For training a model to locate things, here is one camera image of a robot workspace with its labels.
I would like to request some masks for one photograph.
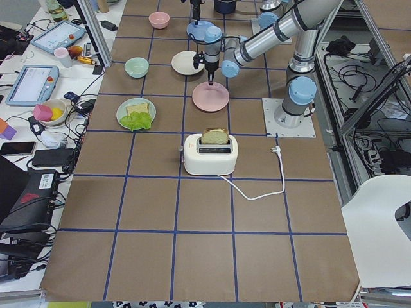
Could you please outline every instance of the bowl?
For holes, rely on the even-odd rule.
[[[166,12],[154,12],[148,16],[148,20],[155,29],[164,29],[170,22],[170,16]]]
[[[129,130],[128,127],[122,125],[120,123],[120,119],[122,117],[127,116],[127,106],[132,106],[132,105],[140,105],[143,103],[148,103],[148,113],[150,115],[150,117],[152,117],[152,122],[154,121],[155,118],[155,114],[156,114],[156,110],[155,110],[155,106],[154,104],[149,101],[148,99],[145,98],[130,98],[128,100],[126,100],[124,103],[122,103],[118,108],[117,108],[117,112],[116,112],[116,118],[117,118],[117,122],[124,128],[126,128],[127,130]]]
[[[53,121],[39,121],[42,125],[49,128],[56,128],[64,124],[64,121],[69,114],[67,106],[70,106],[70,101],[66,98],[49,99],[43,102],[42,105],[50,107],[50,109],[58,108],[63,110],[63,114]]]
[[[148,61],[144,58],[131,58],[124,64],[127,74],[133,78],[142,78],[147,75]]]

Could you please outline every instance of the pink plate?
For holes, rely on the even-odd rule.
[[[218,82],[209,85],[203,82],[193,91],[193,102],[199,109],[208,112],[219,111],[229,103],[229,91]]]

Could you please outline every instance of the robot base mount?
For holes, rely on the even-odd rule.
[[[286,128],[277,123],[274,119],[274,112],[281,108],[283,99],[263,98],[265,130],[267,136],[275,137],[295,137],[295,138],[315,138],[315,130],[311,117],[302,117],[301,124],[295,128]]]

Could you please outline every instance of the white chair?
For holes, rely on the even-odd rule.
[[[411,176],[381,175],[342,208],[362,287],[411,285],[411,241],[394,216],[410,200]]]

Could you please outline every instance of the purple cube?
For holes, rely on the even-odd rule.
[[[7,127],[0,133],[0,138],[11,140],[15,133],[17,133],[17,130],[12,128],[10,125],[7,125]]]

